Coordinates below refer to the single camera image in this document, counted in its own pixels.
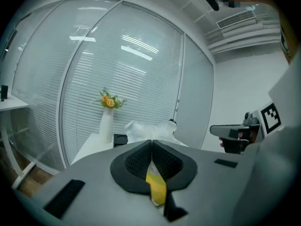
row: orange flower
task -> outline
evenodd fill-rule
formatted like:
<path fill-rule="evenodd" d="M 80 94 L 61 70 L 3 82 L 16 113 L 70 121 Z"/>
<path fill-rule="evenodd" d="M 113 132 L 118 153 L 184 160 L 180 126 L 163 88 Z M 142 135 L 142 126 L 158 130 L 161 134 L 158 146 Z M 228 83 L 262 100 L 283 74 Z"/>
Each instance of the orange flower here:
<path fill-rule="evenodd" d="M 109 97 L 107 97 L 107 96 L 103 96 L 103 98 L 102 98 L 102 102 L 107 102 L 107 101 L 108 101 L 108 99 L 109 99 Z"/>
<path fill-rule="evenodd" d="M 113 99 L 108 99 L 107 105 L 108 105 L 108 107 L 113 107 L 115 105 L 114 100 Z"/>

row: window blinds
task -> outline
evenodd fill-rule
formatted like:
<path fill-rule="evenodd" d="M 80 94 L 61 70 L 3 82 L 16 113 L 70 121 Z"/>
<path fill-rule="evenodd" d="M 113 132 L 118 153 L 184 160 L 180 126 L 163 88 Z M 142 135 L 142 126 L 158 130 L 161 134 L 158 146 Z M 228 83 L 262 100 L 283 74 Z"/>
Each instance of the window blinds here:
<path fill-rule="evenodd" d="M 30 106 L 21 116 L 12 116 L 14 128 L 22 123 L 20 118 L 28 121 L 26 134 L 16 135 L 17 146 L 58 171 L 64 166 L 55 112 L 64 70 L 78 43 L 115 4 L 115 0 L 64 1 L 38 26 L 20 58 L 12 94 Z"/>
<path fill-rule="evenodd" d="M 58 5 L 54 3 L 34 11 L 30 16 L 22 20 L 16 27 L 16 35 L 13 38 L 2 65 L 1 81 L 8 86 L 11 92 L 17 64 L 22 55 L 26 43 L 43 19 Z"/>
<path fill-rule="evenodd" d="M 115 111 L 113 132 L 132 120 L 156 125 L 174 116 L 182 69 L 183 35 L 145 11 L 118 5 L 87 35 L 68 71 L 63 98 L 63 143 L 69 164 L 103 109 L 91 103 L 107 87 L 127 99 Z"/>
<path fill-rule="evenodd" d="M 213 66 L 188 36 L 185 40 L 185 64 L 174 137 L 187 146 L 200 148 L 211 111 Z"/>

